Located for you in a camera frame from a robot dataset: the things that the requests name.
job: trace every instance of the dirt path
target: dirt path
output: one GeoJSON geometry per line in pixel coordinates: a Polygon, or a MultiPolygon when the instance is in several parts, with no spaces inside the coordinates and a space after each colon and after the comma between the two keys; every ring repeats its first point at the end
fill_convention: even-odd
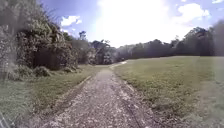
{"type": "Polygon", "coordinates": [[[156,128],[135,91],[104,69],[87,81],[70,107],[41,128],[156,128]]]}

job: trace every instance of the foliage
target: foliage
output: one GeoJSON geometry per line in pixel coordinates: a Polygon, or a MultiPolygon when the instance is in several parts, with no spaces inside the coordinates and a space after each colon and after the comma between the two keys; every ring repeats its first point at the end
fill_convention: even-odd
{"type": "Polygon", "coordinates": [[[51,73],[49,71],[49,69],[41,66],[41,67],[36,67],[34,69],[34,74],[37,76],[37,77],[42,77],[42,76],[51,76],[51,73]]]}
{"type": "Polygon", "coordinates": [[[20,76],[17,73],[10,70],[1,71],[0,76],[1,76],[0,78],[3,80],[21,81],[20,76]]]}
{"type": "Polygon", "coordinates": [[[27,66],[20,65],[14,70],[14,72],[17,73],[20,77],[33,76],[33,70],[27,66]]]}
{"type": "Polygon", "coordinates": [[[59,70],[75,64],[60,27],[36,0],[4,1],[0,18],[1,66],[9,62],[30,68],[59,70]]]}
{"type": "Polygon", "coordinates": [[[66,73],[71,73],[71,72],[73,72],[72,69],[69,68],[69,67],[65,67],[65,68],[63,69],[63,71],[66,72],[66,73]]]}
{"type": "Polygon", "coordinates": [[[94,64],[112,64],[115,62],[116,49],[109,45],[108,40],[93,41],[91,45],[95,49],[94,64]]]}
{"type": "Polygon", "coordinates": [[[154,58],[165,56],[178,56],[178,55],[190,55],[190,56],[213,56],[221,55],[221,48],[217,50],[217,46],[221,46],[222,36],[218,35],[223,33],[224,25],[219,22],[214,28],[206,30],[203,28],[194,28],[186,36],[179,40],[176,38],[169,44],[163,43],[156,39],[148,43],[139,43],[135,45],[126,45],[117,49],[118,61],[123,59],[138,59],[138,58],[154,58]]]}

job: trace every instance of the sunlight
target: sunlight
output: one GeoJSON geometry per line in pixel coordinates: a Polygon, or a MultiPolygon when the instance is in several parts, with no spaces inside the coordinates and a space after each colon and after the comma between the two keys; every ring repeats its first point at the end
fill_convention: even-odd
{"type": "Polygon", "coordinates": [[[99,0],[102,14],[95,24],[96,33],[115,46],[147,42],[156,38],[169,42],[176,35],[183,37],[191,27],[174,23],[165,2],[99,0]]]}

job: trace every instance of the vegetation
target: vegetation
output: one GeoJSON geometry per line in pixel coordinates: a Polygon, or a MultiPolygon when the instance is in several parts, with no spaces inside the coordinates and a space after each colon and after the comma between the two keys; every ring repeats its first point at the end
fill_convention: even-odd
{"type": "Polygon", "coordinates": [[[126,45],[117,49],[117,60],[156,58],[166,56],[223,56],[224,21],[219,21],[208,30],[194,28],[180,40],[170,43],[158,39],[147,43],[126,45]]]}
{"type": "Polygon", "coordinates": [[[80,68],[82,71],[77,73],[54,71],[54,75],[49,77],[30,77],[18,82],[0,81],[1,112],[12,121],[24,114],[37,114],[54,106],[62,94],[77,86],[86,77],[95,74],[103,66],[81,65],[80,68]]]}
{"type": "Polygon", "coordinates": [[[115,71],[144,95],[162,121],[182,118],[194,127],[212,127],[223,117],[223,63],[221,57],[139,59],[115,71]]]}
{"type": "MultiPolygon", "coordinates": [[[[155,39],[116,49],[108,40],[89,42],[85,31],[78,38],[61,32],[36,0],[1,0],[0,19],[0,94],[9,97],[0,99],[0,104],[4,104],[0,107],[10,117],[24,112],[22,108],[30,111],[34,107],[35,112],[45,109],[98,69],[79,64],[224,55],[224,21],[209,29],[196,27],[183,39],[177,37],[166,43],[155,39]]],[[[202,81],[211,81],[211,63],[212,59],[206,57],[128,61],[117,68],[117,73],[142,91],[151,106],[162,110],[166,118],[183,117],[193,111],[195,98],[191,94],[200,90],[202,81]]]]}

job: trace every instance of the tree line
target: tree line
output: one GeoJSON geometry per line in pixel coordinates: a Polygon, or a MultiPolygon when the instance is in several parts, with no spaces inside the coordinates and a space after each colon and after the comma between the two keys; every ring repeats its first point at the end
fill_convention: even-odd
{"type": "Polygon", "coordinates": [[[169,43],[158,39],[147,43],[125,45],[117,49],[118,61],[122,59],[154,58],[167,56],[223,56],[224,21],[209,29],[193,28],[183,39],[169,43]]]}
{"type": "Polygon", "coordinates": [[[60,25],[36,0],[1,0],[0,19],[0,76],[12,65],[61,70],[126,59],[224,55],[223,20],[209,29],[194,28],[183,39],[155,39],[114,48],[108,40],[89,42],[85,31],[76,38],[60,31],[60,25]]]}

